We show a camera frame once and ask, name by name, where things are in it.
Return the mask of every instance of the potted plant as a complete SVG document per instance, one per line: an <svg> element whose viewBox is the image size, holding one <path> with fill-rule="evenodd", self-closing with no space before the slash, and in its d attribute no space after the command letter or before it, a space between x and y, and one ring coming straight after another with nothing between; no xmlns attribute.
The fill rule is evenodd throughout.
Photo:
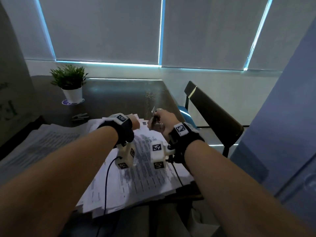
<svg viewBox="0 0 316 237"><path fill-rule="evenodd" d="M55 86L59 86L69 103L82 102L82 86L86 83L86 76L83 67L75 67L66 65L62 69L57 67L56 70L51 69L54 80L51 82Z"/></svg>

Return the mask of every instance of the white paper pile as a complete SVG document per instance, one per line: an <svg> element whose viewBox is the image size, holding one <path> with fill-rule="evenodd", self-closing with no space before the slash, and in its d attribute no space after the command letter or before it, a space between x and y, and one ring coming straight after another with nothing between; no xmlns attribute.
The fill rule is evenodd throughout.
<svg viewBox="0 0 316 237"><path fill-rule="evenodd" d="M111 213L144 201L164 198L175 193L181 184L171 164L166 169L154 169L150 162L149 144L153 140L163 140L156 131L150 131L147 122L139 119L140 129L135 130L136 155L130 169L120 170L111 165L107 183L106 213ZM49 153L65 144L94 131L102 119L89 120L78 127L62 127L58 125L42 125L32 131L29 136L0 162L0 185ZM103 215L105 200L105 176L109 164L116 157L117 149L113 149L95 178L77 203L82 212L92 211L93 217ZM183 184L189 184L193 177L182 164L174 164Z"/></svg>

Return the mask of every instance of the chair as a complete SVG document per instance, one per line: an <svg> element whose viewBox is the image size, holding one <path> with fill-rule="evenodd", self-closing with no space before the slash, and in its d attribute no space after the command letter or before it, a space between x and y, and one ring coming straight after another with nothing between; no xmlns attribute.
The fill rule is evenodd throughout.
<svg viewBox="0 0 316 237"><path fill-rule="evenodd" d="M188 113L189 100L191 100L193 105L224 145L223 155L228 157L229 148L235 144L242 135L244 127L208 97L192 81L189 81L184 92L186 94L185 107L180 106L179 110L185 121L189 120L187 122L190 124L193 123L193 126L196 127Z"/></svg>

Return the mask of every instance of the white wall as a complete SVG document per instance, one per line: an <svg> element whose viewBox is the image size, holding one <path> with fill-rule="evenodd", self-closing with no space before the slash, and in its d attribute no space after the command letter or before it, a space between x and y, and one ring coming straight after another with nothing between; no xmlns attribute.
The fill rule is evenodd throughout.
<svg viewBox="0 0 316 237"><path fill-rule="evenodd" d="M63 65L47 61L26 61L26 64L31 76L50 75L51 68ZM76 65L83 66L88 77L162 79L179 105L185 104L184 89L191 80L242 125L251 123L281 74L275 71ZM189 105L189 113L197 126L207 125L193 105Z"/></svg>

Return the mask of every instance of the forearm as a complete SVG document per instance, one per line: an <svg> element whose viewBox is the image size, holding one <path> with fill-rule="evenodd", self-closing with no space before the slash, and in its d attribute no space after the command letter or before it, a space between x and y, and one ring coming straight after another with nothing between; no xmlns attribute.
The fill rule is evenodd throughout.
<svg viewBox="0 0 316 237"><path fill-rule="evenodd" d="M112 127L101 127L51 153L0 189L0 233L19 215L33 230L56 236L118 140Z"/></svg>
<svg viewBox="0 0 316 237"><path fill-rule="evenodd" d="M311 236L261 185L206 143L192 142L184 157L228 236Z"/></svg>

